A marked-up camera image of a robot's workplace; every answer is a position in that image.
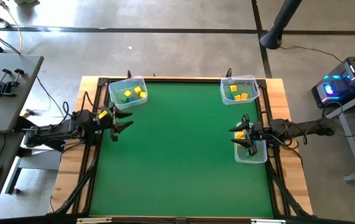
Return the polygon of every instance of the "floor stripe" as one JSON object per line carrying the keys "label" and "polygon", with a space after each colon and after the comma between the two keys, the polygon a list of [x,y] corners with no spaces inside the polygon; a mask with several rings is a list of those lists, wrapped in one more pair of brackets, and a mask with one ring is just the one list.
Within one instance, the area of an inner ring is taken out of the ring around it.
{"label": "floor stripe", "polygon": [[284,30],[285,35],[355,35],[355,30]]}
{"label": "floor stripe", "polygon": [[[21,31],[23,32],[160,33],[160,34],[258,34],[258,33],[262,34],[266,32],[265,30],[258,31],[258,29],[85,28],[85,27],[47,27],[47,26],[21,26],[20,28]],[[17,31],[17,27],[12,26],[7,29],[0,29],[0,31]],[[284,34],[285,35],[355,35],[355,30],[284,30]]]}
{"label": "floor stripe", "polygon": [[[22,32],[84,32],[84,33],[151,33],[151,34],[257,34],[254,29],[153,29],[153,28],[83,28],[83,27],[20,27]],[[12,26],[0,31],[18,31]]]}
{"label": "floor stripe", "polygon": [[[257,5],[257,0],[252,0],[252,9],[253,9],[253,16],[255,17],[255,24],[257,26],[257,34],[258,34],[258,39],[260,39],[263,30],[262,30],[262,23],[260,22],[260,15],[259,15],[259,10],[258,10],[258,5]],[[265,71],[265,77],[266,78],[273,78],[272,77],[272,71],[270,70],[270,64],[269,64],[269,59],[267,57],[267,51],[266,48],[260,44],[259,42],[259,48],[260,48],[260,56],[262,57],[262,64],[263,64],[263,69]]]}

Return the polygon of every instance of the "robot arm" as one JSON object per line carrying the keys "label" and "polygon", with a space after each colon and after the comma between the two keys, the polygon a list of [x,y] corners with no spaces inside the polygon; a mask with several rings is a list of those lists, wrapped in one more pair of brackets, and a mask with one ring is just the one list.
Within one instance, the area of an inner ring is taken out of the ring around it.
{"label": "robot arm", "polygon": [[328,118],[321,118],[304,123],[293,123],[289,120],[274,119],[270,122],[270,126],[265,128],[261,122],[250,123],[249,115],[245,114],[242,117],[241,124],[229,131],[245,130],[244,139],[232,139],[231,141],[247,148],[249,155],[254,156],[258,152],[254,141],[266,140],[270,144],[281,146],[283,145],[282,142],[308,134],[332,136],[334,130],[327,125],[329,121]]}
{"label": "robot arm", "polygon": [[25,131],[24,144],[28,147],[36,147],[42,144],[55,150],[63,151],[62,145],[68,139],[81,139],[92,144],[95,135],[104,129],[110,129],[110,137],[113,141],[118,140],[117,134],[133,124],[133,121],[124,123],[116,122],[117,118],[131,116],[132,113],[120,111],[114,104],[109,108],[101,107],[99,115],[89,110],[72,113],[70,119],[65,119],[57,125],[32,126]]}

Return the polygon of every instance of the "black pole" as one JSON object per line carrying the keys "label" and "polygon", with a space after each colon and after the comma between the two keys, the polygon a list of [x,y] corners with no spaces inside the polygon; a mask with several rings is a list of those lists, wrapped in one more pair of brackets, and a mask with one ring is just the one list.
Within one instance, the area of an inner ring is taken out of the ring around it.
{"label": "black pole", "polygon": [[277,49],[282,45],[284,28],[288,25],[302,0],[285,0],[278,13],[274,26],[260,38],[260,44],[267,49]]}

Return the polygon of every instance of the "computer tower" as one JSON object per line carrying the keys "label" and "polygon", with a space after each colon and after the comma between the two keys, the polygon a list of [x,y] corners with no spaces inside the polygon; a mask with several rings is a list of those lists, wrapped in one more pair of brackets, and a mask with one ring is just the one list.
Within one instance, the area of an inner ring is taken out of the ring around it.
{"label": "computer tower", "polygon": [[355,57],[348,57],[325,75],[312,89],[317,107],[323,108],[331,101],[342,105],[355,98]]}

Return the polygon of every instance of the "blue led light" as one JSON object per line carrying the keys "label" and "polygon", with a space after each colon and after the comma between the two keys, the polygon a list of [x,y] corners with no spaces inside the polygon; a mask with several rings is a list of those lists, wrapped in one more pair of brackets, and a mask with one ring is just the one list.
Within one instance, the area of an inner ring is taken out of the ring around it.
{"label": "blue led light", "polygon": [[331,85],[325,85],[324,90],[326,91],[327,94],[330,94],[330,95],[334,94],[334,91],[331,88]]}

